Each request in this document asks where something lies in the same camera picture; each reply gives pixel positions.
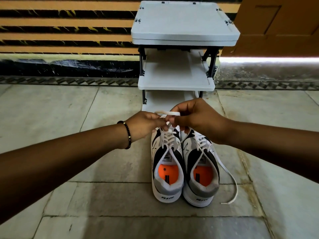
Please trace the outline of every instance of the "shoe rack shelf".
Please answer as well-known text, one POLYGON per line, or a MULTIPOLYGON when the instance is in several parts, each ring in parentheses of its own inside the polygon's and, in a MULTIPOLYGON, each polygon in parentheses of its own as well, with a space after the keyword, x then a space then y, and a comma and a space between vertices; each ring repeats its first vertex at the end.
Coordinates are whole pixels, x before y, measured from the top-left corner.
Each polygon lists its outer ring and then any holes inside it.
POLYGON ((131 35, 139 45, 142 110, 154 112, 213 91, 219 47, 234 46, 240 33, 216 3, 142 1, 131 35))

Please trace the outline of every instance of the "shoe heel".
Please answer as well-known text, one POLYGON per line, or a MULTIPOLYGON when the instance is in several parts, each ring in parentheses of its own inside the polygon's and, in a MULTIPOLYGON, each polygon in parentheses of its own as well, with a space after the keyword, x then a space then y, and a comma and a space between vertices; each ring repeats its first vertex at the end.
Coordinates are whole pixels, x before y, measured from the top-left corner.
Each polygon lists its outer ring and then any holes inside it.
POLYGON ((163 203, 172 203, 178 200, 178 198, 181 196, 182 190, 180 190, 177 194, 175 195, 163 195, 159 193, 154 185, 154 181, 152 178, 152 189, 153 189, 153 194, 157 200, 163 203))
POLYGON ((184 182, 183 196, 188 203, 195 207, 206 207, 213 200, 213 197, 203 198, 195 195, 193 191, 189 188, 188 183, 186 181, 184 182))

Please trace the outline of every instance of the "shoe insole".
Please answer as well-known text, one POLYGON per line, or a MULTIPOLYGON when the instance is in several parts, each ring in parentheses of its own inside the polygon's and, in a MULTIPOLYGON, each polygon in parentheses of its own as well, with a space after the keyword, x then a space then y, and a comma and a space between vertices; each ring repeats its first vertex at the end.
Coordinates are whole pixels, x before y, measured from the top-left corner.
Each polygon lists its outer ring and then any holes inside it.
POLYGON ((203 186, 208 186, 213 180, 213 169, 207 166, 196 166, 194 169, 195 180, 203 186))
POLYGON ((169 185, 174 184, 178 179, 178 166, 160 164, 159 176, 169 185))

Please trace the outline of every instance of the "tiled floor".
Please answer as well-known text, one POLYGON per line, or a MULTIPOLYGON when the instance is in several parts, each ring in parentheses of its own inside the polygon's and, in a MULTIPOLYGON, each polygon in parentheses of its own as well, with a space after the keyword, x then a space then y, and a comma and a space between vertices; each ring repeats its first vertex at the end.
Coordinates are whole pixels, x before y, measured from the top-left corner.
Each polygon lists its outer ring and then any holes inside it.
MULTIPOLYGON (((0 85, 0 153, 114 124, 141 109, 137 88, 0 85)), ((319 91, 205 94, 241 121, 319 131, 319 91)), ((150 138, 116 150, 0 226, 2 238, 317 238, 319 185, 228 146, 217 152, 221 187, 206 208, 157 201, 150 138)))

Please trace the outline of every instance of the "white sneaker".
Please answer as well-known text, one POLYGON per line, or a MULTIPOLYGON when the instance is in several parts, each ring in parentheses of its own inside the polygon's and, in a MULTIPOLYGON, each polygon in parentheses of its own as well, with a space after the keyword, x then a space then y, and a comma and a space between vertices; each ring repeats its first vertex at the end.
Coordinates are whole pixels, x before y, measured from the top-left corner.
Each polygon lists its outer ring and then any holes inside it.
POLYGON ((168 132, 157 128, 152 134, 152 187, 154 196, 161 202, 171 203, 180 196, 184 184, 179 126, 168 132))
POLYGON ((216 150, 214 149, 208 137, 190 130, 188 134, 182 135, 182 148, 185 160, 185 185, 183 196, 193 206, 205 207, 213 200, 214 195, 219 189, 219 169, 216 162, 233 178, 236 184, 235 197, 221 204, 230 204, 237 197, 237 183, 231 173, 220 161, 216 150))

